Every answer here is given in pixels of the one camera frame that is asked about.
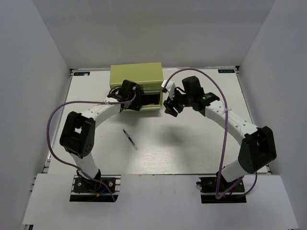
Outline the purple gel pen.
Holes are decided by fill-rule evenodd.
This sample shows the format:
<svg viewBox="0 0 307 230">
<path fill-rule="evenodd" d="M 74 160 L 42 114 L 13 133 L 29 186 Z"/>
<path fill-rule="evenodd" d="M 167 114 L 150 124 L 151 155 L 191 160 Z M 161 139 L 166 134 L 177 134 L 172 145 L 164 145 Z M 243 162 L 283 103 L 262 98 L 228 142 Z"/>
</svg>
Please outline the purple gel pen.
<svg viewBox="0 0 307 230">
<path fill-rule="evenodd" d="M 136 146 L 135 142 L 132 140 L 132 138 L 130 137 L 130 135 L 126 132 L 126 130 L 122 130 L 123 133 L 125 134 L 125 136 L 128 138 L 128 140 L 130 141 L 131 145 L 133 146 L 133 148 L 135 150 L 138 150 L 138 147 Z"/>
</svg>

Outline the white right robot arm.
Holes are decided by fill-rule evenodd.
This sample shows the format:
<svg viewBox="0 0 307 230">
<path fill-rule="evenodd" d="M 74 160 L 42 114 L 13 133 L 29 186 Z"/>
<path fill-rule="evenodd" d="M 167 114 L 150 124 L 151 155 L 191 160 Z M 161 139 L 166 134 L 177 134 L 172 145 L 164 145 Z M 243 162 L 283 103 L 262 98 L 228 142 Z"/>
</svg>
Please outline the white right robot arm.
<svg viewBox="0 0 307 230">
<path fill-rule="evenodd" d="M 216 174 L 217 187 L 228 191 L 234 182 L 266 166 L 277 157 L 273 131 L 267 127 L 258 127 L 225 108 L 214 93 L 205 93 L 197 77 L 182 80 L 183 89 L 172 81 L 163 81 L 162 92 L 168 94 L 164 101 L 165 113 L 176 117 L 186 107 L 191 107 L 204 117 L 221 126 L 240 145 L 235 161 L 223 167 Z"/>
</svg>

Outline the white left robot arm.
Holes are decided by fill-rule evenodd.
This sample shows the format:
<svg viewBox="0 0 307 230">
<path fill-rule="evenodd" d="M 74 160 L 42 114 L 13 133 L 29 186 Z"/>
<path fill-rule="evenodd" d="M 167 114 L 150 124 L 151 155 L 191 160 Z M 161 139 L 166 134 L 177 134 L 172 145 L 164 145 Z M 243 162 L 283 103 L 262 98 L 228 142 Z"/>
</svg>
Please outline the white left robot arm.
<svg viewBox="0 0 307 230">
<path fill-rule="evenodd" d="M 92 156 L 96 128 L 124 110 L 139 111 L 142 95 L 140 85 L 124 80 L 104 101 L 93 102 L 95 106 L 91 109 L 68 114 L 59 143 L 74 159 L 77 172 L 86 178 L 84 184 L 90 191 L 101 187 L 100 170 Z"/>
</svg>

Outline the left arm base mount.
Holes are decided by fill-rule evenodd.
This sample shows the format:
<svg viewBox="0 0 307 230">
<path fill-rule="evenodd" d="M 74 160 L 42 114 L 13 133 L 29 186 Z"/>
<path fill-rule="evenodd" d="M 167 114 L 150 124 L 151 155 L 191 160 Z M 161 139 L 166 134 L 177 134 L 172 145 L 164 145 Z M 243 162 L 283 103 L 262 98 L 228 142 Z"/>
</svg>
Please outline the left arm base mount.
<svg viewBox="0 0 307 230">
<path fill-rule="evenodd" d="M 105 185 L 83 178 L 79 173 L 72 181 L 70 202 L 113 203 L 120 192 L 120 175 L 101 175 L 101 182 Z"/>
</svg>

